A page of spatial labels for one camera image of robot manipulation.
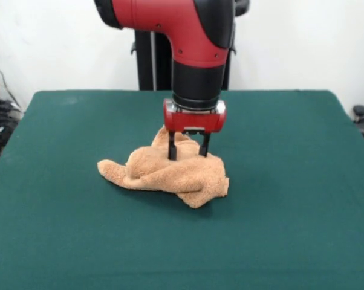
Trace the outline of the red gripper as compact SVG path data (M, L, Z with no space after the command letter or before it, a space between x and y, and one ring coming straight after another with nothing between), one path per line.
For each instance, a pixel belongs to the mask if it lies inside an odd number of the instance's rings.
M168 156L169 160L177 159L175 132L200 132L203 142L199 155L208 154L211 133L220 132L226 120L226 104L220 100L214 109L208 111L189 111L177 106L171 99L163 101L164 125L169 131Z

